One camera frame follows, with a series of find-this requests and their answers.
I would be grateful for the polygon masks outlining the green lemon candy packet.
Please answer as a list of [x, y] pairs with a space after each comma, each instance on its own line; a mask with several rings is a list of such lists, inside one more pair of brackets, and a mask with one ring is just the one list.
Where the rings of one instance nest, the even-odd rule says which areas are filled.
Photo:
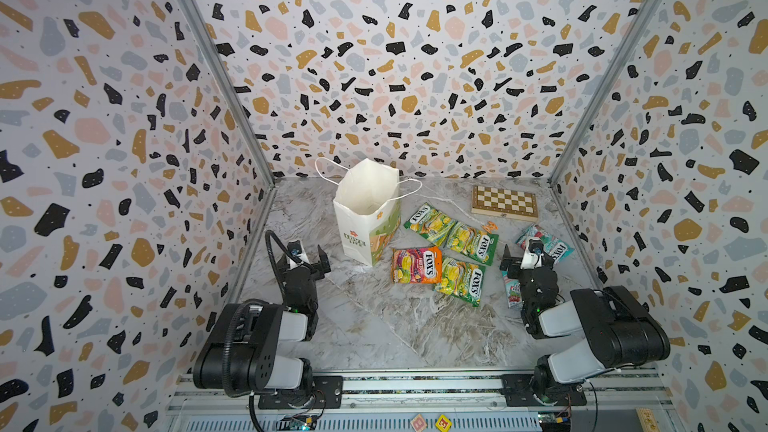
[[481, 265], [491, 265], [498, 242], [497, 234], [457, 222], [446, 238], [445, 247]]

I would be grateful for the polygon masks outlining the green apple tea candy packet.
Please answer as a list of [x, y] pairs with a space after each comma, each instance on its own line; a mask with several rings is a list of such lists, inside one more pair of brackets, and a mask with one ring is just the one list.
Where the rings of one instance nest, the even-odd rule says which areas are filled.
[[434, 290], [444, 295], [458, 297], [473, 307], [479, 307], [484, 278], [484, 266], [445, 258], [442, 264], [441, 280], [435, 285]]

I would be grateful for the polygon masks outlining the white paper gift bag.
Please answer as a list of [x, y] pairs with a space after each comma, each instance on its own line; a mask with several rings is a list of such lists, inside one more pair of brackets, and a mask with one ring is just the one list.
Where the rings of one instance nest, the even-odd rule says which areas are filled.
[[335, 187], [334, 213], [344, 254], [366, 266], [380, 261], [400, 225], [401, 188], [418, 179], [403, 179], [399, 170], [370, 159], [348, 168], [328, 158], [315, 160], [320, 178]]

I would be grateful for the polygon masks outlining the orange snack packet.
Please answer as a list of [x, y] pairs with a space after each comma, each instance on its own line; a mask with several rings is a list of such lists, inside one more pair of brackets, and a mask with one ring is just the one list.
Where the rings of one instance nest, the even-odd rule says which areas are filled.
[[391, 273], [394, 283], [438, 284], [442, 251], [438, 247], [394, 249]]

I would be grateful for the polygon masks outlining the small green spring tea packet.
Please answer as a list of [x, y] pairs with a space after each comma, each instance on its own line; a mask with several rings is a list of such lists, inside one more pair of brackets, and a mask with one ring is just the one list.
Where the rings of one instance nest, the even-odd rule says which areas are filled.
[[442, 247], [458, 221], [439, 209], [424, 203], [414, 212], [403, 227], [416, 233], [430, 244]]

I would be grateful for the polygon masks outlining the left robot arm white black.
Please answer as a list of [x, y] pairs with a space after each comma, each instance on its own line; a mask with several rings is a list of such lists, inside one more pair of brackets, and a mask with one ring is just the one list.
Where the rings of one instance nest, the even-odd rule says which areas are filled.
[[192, 367], [199, 389], [221, 390], [235, 398], [274, 395], [279, 404], [299, 407], [314, 398], [310, 361], [278, 354], [288, 342], [308, 342], [318, 323], [316, 282], [331, 271], [327, 254], [307, 263], [302, 243], [294, 241], [275, 263], [282, 276], [280, 304], [248, 299], [223, 310]]

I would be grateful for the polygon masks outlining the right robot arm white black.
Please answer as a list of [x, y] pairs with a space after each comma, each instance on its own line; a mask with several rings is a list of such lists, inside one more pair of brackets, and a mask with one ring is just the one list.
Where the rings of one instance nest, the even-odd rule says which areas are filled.
[[526, 242], [521, 257], [504, 249], [500, 270], [519, 286], [525, 331], [537, 340], [583, 335], [566, 350], [540, 357], [527, 384], [512, 375], [505, 391], [509, 405], [527, 397], [543, 405], [583, 405], [587, 380], [669, 357], [667, 333], [626, 287], [574, 289], [565, 299], [554, 265], [538, 239]]

